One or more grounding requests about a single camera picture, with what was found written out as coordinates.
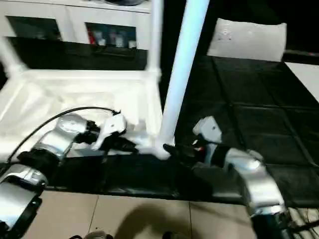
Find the beige floor tile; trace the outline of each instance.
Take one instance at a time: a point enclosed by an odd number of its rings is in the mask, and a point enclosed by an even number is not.
[[[90,231],[115,239],[160,239],[173,231],[191,237],[189,202],[100,196]]]
[[[41,198],[42,205],[23,239],[68,239],[88,233],[97,195],[45,191]]]
[[[244,206],[190,203],[193,239],[255,239]]]
[[[314,222],[319,219],[318,211],[317,209],[305,209],[305,208],[289,208],[291,217],[293,221],[298,225],[302,226],[305,224],[305,221],[307,221],[307,217],[309,222]],[[302,237],[298,237],[296,234],[295,236],[300,239],[316,239],[318,236],[316,235],[316,232],[319,234],[319,227],[315,227],[314,231],[303,231],[301,232]]]

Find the white pvc pipe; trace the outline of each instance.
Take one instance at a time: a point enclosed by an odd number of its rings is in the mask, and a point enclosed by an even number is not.
[[[158,140],[171,143],[209,0],[187,0]]]
[[[151,40],[147,70],[160,72],[160,48],[163,19],[163,0],[152,0]]]

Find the black table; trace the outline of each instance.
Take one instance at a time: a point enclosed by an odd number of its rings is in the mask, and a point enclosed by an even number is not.
[[[37,69],[141,70],[134,57],[101,55],[90,45],[12,38],[22,60]],[[162,103],[170,71],[163,69]],[[284,63],[197,57],[176,129],[192,143],[202,117],[214,116],[230,146],[260,152],[291,207],[319,207],[319,104]],[[176,159],[151,155],[69,158],[49,190],[241,203],[236,182],[221,169],[197,169],[213,187]]]

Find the white cabinet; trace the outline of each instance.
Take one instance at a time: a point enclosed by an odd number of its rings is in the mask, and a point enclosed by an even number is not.
[[[149,13],[77,6],[67,10],[79,43],[149,49]]]
[[[63,5],[0,1],[0,29],[2,36],[76,41]]]
[[[149,1],[134,7],[83,0],[33,1],[0,0],[2,36],[149,49]]]

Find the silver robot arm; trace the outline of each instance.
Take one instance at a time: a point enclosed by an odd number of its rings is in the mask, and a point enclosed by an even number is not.
[[[202,119],[193,132],[206,140],[205,164],[235,174],[258,239],[293,239],[292,219],[263,157],[253,150],[239,150],[221,143],[221,131],[213,119]]]
[[[125,130],[126,121],[122,114],[107,118],[102,129],[77,114],[61,116],[55,128],[30,151],[22,152],[18,156],[20,163],[11,165],[0,177],[0,239],[18,239],[24,235],[36,216],[42,202],[40,195],[54,169],[74,143],[98,141],[94,146],[100,149],[105,138]]]

